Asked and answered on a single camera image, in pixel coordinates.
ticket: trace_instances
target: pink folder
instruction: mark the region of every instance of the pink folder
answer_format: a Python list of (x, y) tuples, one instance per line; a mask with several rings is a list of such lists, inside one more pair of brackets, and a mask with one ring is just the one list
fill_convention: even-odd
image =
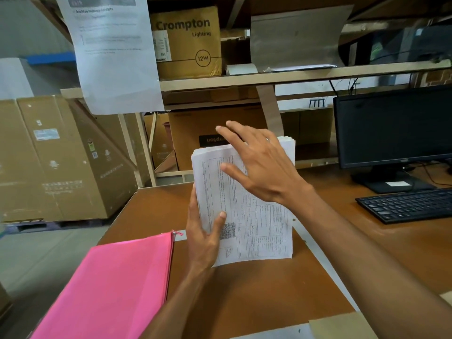
[(137, 339), (166, 299), (172, 232), (95, 246), (31, 339)]

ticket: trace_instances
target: pallet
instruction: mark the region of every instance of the pallet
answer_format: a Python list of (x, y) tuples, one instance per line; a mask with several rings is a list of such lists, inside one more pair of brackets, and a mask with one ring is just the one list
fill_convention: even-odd
[(50, 230), (73, 230), (77, 228), (100, 227), (104, 225), (102, 219), (91, 219), (68, 222), (46, 222), (42, 220), (14, 222), (6, 224), (5, 234), (32, 233)]

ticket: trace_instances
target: black monitor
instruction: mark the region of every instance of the black monitor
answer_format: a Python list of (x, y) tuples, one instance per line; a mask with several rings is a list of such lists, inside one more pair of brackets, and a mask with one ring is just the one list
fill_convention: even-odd
[(334, 99), (341, 168), (376, 193), (434, 188), (402, 170), (410, 162), (452, 158), (452, 86), (394, 90)]

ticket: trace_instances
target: right hand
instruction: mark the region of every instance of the right hand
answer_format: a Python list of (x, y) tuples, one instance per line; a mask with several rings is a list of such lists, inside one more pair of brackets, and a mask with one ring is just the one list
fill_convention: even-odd
[(273, 132), (243, 126), (236, 121), (227, 121), (226, 126), (229, 128), (217, 126), (216, 130), (237, 150), (248, 175), (229, 163), (222, 163), (221, 170), (248, 192), (263, 201), (290, 208), (297, 193), (313, 190), (298, 174)]

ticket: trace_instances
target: black keyboard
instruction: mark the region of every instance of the black keyboard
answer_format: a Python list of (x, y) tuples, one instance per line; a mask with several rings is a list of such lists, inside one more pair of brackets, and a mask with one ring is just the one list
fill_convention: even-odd
[(356, 202), (384, 224), (452, 216), (452, 188), (370, 196)]

